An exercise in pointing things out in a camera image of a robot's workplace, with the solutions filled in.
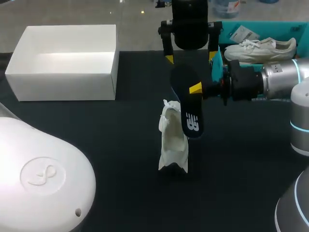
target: bottle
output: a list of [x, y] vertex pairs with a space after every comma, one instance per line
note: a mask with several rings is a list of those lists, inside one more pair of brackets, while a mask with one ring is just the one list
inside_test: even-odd
[[260, 0], [260, 2], [264, 2], [264, 3], [276, 3], [279, 0]]
[[221, 18], [234, 18], [239, 14], [240, 0], [213, 0], [214, 13]]

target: white cardboard box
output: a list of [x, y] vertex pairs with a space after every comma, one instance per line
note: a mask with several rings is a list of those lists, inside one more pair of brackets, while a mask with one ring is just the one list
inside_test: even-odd
[[116, 25], [27, 27], [6, 69], [19, 101], [115, 100]]

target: dark tabletop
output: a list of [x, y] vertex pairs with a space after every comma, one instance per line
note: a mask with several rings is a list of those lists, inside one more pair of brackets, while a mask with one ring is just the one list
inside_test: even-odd
[[[0, 55], [0, 102], [93, 165], [97, 192], [84, 232], [276, 231], [276, 203], [308, 164], [290, 146], [289, 103], [204, 101], [189, 174], [158, 172], [163, 99], [176, 100], [162, 52], [120, 53], [115, 101], [18, 102], [3, 75], [8, 60]], [[205, 52], [190, 62], [207, 65]]]

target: white sneaker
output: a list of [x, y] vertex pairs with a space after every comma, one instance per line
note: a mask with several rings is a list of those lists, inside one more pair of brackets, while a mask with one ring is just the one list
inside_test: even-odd
[[159, 170], [164, 166], [177, 163], [188, 173], [189, 145], [182, 129], [180, 103], [164, 100], [164, 105], [159, 122], [159, 130], [162, 132]]
[[267, 63], [293, 59], [296, 53], [296, 40], [288, 42], [268, 38], [262, 41], [245, 40], [244, 42], [226, 48], [224, 57], [228, 60], [239, 60], [242, 63]]

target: shoe insole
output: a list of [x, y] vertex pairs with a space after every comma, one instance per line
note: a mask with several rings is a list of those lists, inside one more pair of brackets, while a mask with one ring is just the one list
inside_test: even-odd
[[170, 84], [181, 105], [183, 132], [188, 138], [199, 138], [204, 132], [202, 93], [190, 94], [189, 88], [201, 80], [188, 65], [176, 65], [171, 72]]

